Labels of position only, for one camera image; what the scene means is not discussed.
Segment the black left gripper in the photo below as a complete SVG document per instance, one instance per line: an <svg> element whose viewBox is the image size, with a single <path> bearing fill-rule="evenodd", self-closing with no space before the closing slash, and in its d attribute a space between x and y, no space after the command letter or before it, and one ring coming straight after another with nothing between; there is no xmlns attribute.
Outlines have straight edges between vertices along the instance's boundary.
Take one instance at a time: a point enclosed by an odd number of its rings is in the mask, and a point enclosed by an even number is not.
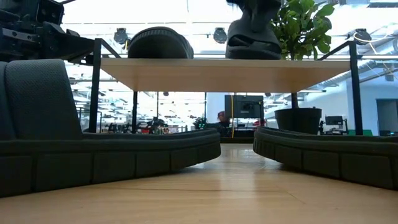
<svg viewBox="0 0 398 224"><path fill-rule="evenodd" d="M94 40L63 31L62 3L53 0L1 0L1 61L59 58L69 62L92 53Z"/></svg>

